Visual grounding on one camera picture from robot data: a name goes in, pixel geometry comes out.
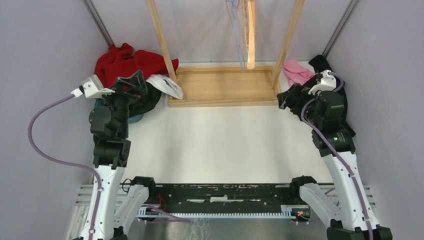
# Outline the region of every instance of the wooden frame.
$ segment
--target wooden frame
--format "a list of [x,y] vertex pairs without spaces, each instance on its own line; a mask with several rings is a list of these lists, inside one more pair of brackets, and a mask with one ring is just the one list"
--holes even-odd
[[244,32],[247,47],[247,69],[255,68],[255,2],[254,0],[244,0]]
[[279,76],[295,34],[305,0],[295,0],[275,66],[256,66],[242,72],[235,66],[179,67],[174,72],[155,0],[145,0],[169,77],[184,99],[169,97],[170,107],[267,106],[278,103]]

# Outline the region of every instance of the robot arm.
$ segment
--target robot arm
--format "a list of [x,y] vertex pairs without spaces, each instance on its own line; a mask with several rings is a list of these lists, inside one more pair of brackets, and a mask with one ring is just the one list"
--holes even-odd
[[113,86],[104,88],[98,77],[92,75],[72,91],[75,97],[84,94],[86,98],[101,98],[105,103],[91,111],[89,116],[90,131],[94,135],[93,165],[100,176],[102,188],[98,189],[95,180],[91,204],[78,240],[126,240],[140,206],[149,198],[149,188],[154,187],[152,178],[135,177],[125,200],[115,211],[118,188],[131,146],[126,139],[129,104],[146,94],[145,85],[132,84],[144,83],[139,78],[143,78],[141,71],[128,78],[117,78]]
[[337,91],[332,72],[325,70],[305,85],[295,84],[277,95],[280,109],[291,112],[313,128],[312,141],[334,181],[340,206],[325,196],[314,182],[298,188],[306,202],[327,227],[329,240],[391,240],[389,228],[381,227],[370,203],[357,167],[355,132],[346,122],[347,100]]

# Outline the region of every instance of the red wire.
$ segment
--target red wire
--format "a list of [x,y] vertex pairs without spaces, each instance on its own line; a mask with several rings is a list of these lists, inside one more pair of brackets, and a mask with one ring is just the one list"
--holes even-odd
[[165,210],[167,209],[167,203],[165,202],[165,200],[161,197],[160,194],[157,195],[157,197],[159,198],[159,208],[161,208],[161,202],[163,201],[163,204],[165,205],[165,207],[163,208],[163,211],[165,212]]

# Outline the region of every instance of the white cloth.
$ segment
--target white cloth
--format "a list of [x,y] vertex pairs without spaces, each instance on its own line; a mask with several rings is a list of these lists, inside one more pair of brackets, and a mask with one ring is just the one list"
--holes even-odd
[[162,93],[171,95],[176,99],[183,99],[184,93],[181,87],[165,75],[153,74],[147,78],[146,82],[162,91]]

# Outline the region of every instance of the white cable connector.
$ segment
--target white cable connector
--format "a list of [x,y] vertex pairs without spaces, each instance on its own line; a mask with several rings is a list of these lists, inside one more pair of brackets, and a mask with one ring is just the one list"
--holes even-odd
[[74,89],[70,93],[75,96],[74,98],[78,98],[84,94],[88,99],[101,99],[103,95],[110,95],[114,92],[114,90],[103,87],[100,79],[94,74],[87,77],[87,79],[81,82],[79,88]]
[[74,99],[79,98],[84,93],[80,90],[80,88],[76,88],[73,91],[70,92],[70,94],[74,95]]
[[308,94],[315,95],[318,91],[333,91],[336,88],[336,78],[330,73],[330,70],[320,72],[322,78],[309,90]]

